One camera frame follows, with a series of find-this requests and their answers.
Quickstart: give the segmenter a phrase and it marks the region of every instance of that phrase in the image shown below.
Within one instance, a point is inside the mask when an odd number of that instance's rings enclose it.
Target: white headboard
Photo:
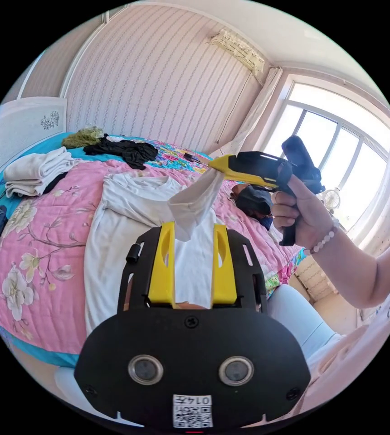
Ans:
[[[30,97],[0,106],[0,172],[37,143],[66,131],[67,100]]]

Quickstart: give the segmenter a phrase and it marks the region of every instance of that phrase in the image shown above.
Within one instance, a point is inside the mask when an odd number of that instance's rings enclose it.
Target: ceiling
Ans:
[[[153,0],[203,13],[237,30],[273,65],[317,68],[381,96],[364,69],[339,45],[309,24],[249,0]]]

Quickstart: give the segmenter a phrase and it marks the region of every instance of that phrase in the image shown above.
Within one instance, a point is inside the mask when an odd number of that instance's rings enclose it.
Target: pink floral bedspread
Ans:
[[[23,200],[0,238],[0,326],[13,336],[51,352],[80,353],[86,339],[83,258],[89,225],[103,177],[120,172],[169,175],[183,185],[200,176],[81,160],[52,193]],[[276,275],[278,284],[287,282],[290,260],[300,249],[278,246],[271,231],[237,209],[229,199],[234,184],[224,182],[214,204],[217,217],[251,241],[267,281]]]

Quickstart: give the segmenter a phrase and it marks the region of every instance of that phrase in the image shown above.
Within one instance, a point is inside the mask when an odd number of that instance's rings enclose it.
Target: ring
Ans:
[[[276,192],[274,192],[273,194],[272,194],[272,196],[271,196],[271,200],[272,200],[272,203],[273,204],[277,204],[277,201],[275,201],[275,198],[277,197],[277,193],[278,193],[279,191],[277,190]]]

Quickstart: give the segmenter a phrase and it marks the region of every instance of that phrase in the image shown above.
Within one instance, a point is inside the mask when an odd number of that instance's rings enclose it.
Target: window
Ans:
[[[334,215],[348,231],[381,184],[390,128],[348,98],[295,82],[264,152],[284,157],[281,144],[291,135],[303,140],[325,188],[339,188]]]

